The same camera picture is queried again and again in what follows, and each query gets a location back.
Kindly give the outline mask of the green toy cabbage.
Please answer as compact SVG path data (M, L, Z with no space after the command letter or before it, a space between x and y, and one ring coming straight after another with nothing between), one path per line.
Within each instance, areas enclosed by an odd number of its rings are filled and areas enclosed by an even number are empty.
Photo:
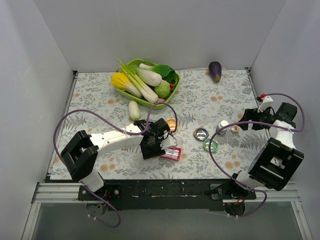
M162 80L161 83L154 88L154 92L159 98L165 99L171 92L170 83Z

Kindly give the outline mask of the red rectangular pill box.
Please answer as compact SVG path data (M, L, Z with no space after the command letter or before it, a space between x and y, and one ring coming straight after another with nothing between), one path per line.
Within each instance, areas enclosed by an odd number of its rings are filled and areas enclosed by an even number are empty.
M182 140L177 140L177 145L175 147L169 147L165 149L165 154L161 155L161 158L169 159L173 161L179 161L182 155L182 148L184 142Z

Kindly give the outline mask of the yellow toy napa cabbage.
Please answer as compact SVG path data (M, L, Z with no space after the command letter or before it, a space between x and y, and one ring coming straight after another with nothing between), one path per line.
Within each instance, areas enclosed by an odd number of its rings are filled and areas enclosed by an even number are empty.
M142 98L142 94L138 88L122 72L113 73L110 77L110 82L116 89L128 92L137 98Z

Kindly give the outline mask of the white toy radish with leaves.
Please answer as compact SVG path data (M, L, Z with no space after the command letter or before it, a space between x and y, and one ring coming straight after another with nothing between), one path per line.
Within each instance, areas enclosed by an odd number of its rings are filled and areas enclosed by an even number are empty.
M140 119L140 111L138 103L135 100L131 100L128 104L129 116L133 121L138 121Z

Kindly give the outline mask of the white toy celery stalk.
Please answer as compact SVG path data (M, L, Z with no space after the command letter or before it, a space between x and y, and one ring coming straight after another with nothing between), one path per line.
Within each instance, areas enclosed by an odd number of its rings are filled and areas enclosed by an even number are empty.
M131 66L124 64L119 59L117 61L120 64L121 72L127 76L127 78L135 85L140 91L142 96L151 104L155 104L158 101L158 95L137 75L137 66Z

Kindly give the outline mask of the green toy bok choy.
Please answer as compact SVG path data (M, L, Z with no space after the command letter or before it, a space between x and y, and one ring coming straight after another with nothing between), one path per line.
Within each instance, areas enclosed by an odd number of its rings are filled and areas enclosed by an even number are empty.
M176 72L173 68L171 68L168 65L158 64L158 65L146 65L144 63L139 64L140 68L147 69L150 71L153 71L157 74L160 74L162 79L167 81L168 83L171 83L175 77Z

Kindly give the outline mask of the pink toy onion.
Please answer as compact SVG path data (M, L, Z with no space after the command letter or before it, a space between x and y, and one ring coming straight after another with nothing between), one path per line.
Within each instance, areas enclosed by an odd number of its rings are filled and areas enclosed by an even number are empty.
M157 100L158 103L164 103L165 101L166 101L166 100L163 99L163 98L159 98L159 99Z

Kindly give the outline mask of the green round pill case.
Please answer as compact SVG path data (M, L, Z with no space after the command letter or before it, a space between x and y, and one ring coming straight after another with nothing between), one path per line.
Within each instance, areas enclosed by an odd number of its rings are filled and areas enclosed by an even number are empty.
M219 148L219 144L215 141L215 140L212 140L211 143L210 143L210 139L206 139L204 142L203 142L203 148L205 151L209 152L216 152Z

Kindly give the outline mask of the floral patterned table mat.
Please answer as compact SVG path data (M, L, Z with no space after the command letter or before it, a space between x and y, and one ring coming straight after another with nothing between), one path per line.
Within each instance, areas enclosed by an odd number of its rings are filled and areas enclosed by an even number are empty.
M215 135L222 120L235 123L245 109L257 106L256 98L245 70L224 70L219 83L214 83L205 69L179 71L180 84L169 106L149 110L140 106L140 117L151 121L177 118L177 140L183 141L179 161L162 157L143 159L139 146L128 146L100 156L95 167L105 179L209 179L225 178L249 168L269 136L264 130L228 130ZM76 132L89 134L108 132L112 125L120 128L132 123L129 100L110 82L109 72L79 73L69 104L69 117L57 139L62 150ZM216 152L206 151L204 141L194 132L208 130L207 139L218 143Z

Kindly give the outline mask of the green plastic vegetable basket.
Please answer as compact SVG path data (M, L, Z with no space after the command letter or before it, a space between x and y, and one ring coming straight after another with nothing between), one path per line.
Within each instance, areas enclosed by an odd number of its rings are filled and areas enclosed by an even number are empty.
M168 65L143 59L119 63L119 69L111 75L111 85L125 98L145 107L164 108L177 92L181 76Z

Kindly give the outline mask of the orange round pill case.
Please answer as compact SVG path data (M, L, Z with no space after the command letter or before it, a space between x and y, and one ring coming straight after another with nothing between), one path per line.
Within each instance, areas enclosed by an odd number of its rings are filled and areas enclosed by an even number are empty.
M175 132L175 130L177 130L179 127L179 123L176 121L175 118L167 119L166 123L168 124L171 132Z

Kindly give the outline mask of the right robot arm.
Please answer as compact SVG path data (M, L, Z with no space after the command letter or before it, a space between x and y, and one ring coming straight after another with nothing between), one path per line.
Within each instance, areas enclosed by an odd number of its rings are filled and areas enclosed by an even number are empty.
M282 190L304 159L304 154L294 146L294 133L291 131L296 128L293 120L298 111L297 107L283 102L276 113L271 114L271 109L270 106L263 111L247 108L240 119L242 122L263 122L285 129L255 123L252 125L253 130L269 130L270 138L247 171L239 171L232 175L238 180L226 186L227 195L232 199L243 195L243 184L250 189L266 187L276 191Z

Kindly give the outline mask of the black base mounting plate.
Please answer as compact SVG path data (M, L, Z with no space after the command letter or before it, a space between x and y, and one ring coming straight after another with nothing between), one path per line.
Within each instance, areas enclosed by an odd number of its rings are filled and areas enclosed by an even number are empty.
M262 192L245 192L227 179L107 180L94 193L70 181L47 184L55 190L62 187L64 192L71 192L72 200L108 201L118 211L208 209L243 215L246 203L263 196Z

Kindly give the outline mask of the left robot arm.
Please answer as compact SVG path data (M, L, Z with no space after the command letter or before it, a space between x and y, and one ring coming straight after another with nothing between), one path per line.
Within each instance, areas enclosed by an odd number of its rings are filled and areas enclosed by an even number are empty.
M60 156L72 180L81 182L95 200L101 200L107 191L103 178L95 168L98 157L128 146L139 146L143 159L147 160L164 155L166 149L176 145L177 140L163 118L149 123L138 120L120 131L95 134L78 131L61 151Z

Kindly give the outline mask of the purple toy eggplant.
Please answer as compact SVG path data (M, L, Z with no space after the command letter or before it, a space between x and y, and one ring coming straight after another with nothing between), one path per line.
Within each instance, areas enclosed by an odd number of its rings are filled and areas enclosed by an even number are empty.
M208 66L208 71L212 79L219 83L222 77L222 66L218 61L212 61Z

